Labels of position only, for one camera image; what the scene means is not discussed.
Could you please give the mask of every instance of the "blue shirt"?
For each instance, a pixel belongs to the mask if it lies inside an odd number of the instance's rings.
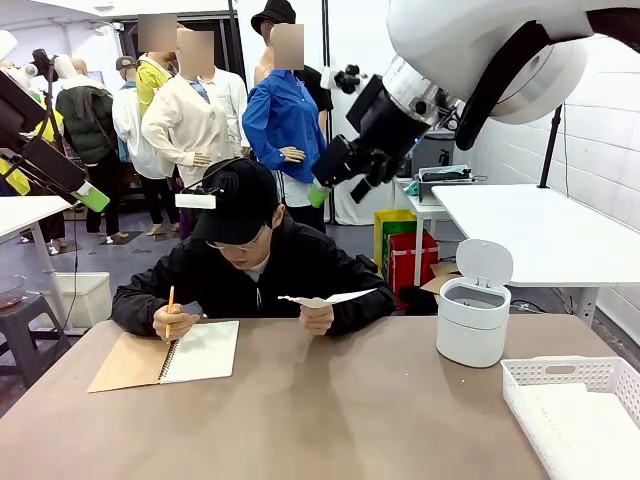
[[[274,70],[249,93],[242,126],[260,163],[296,180],[313,183],[311,167],[327,149],[318,108],[309,92],[289,70]],[[280,148],[295,147],[306,158],[284,161]]]

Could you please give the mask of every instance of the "spiral binding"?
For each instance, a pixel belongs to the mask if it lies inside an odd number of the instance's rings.
[[[160,370],[160,376],[158,380],[162,380],[169,371],[169,367],[171,366],[171,361],[173,360],[173,356],[176,353],[176,349],[178,348],[178,340],[174,340],[171,342],[171,346],[169,347],[169,352],[167,353],[167,358],[164,359],[164,363],[162,364],[162,370]]]

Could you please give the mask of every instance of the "brown table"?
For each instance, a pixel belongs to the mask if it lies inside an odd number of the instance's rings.
[[[245,320],[233,376],[87,394],[120,328],[95,326],[0,420],[0,478],[543,479],[500,366],[435,348],[434,317],[341,340]],[[515,315],[505,356],[611,356],[576,317]]]

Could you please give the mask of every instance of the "man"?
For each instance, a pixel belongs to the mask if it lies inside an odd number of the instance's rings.
[[[359,330],[394,310],[388,285],[333,240],[296,224],[278,203],[271,172],[242,158],[209,168],[205,188],[217,193],[217,208],[205,211],[190,240],[151,270],[119,287],[113,318],[137,335],[174,340],[198,316],[183,305],[198,302],[208,318],[298,318],[314,335]],[[173,311],[167,311],[175,286]],[[280,300],[327,298],[374,289],[360,298],[321,309]]]
[[[153,226],[148,236],[156,235],[162,229],[160,200],[173,225],[173,231],[180,228],[180,214],[176,208],[176,197],[169,180],[160,172],[159,160],[151,145],[144,139],[140,130],[140,108],[136,90],[136,59],[120,57],[116,61],[116,70],[120,72],[125,84],[113,96],[113,126],[118,137],[125,143],[129,158],[140,178],[142,193],[151,215]]]

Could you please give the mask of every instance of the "trash can lid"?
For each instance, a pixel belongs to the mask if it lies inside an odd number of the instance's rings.
[[[487,240],[465,240],[458,247],[456,260],[460,273],[479,280],[481,285],[487,281],[490,286],[506,285],[513,275],[513,257],[509,250]]]

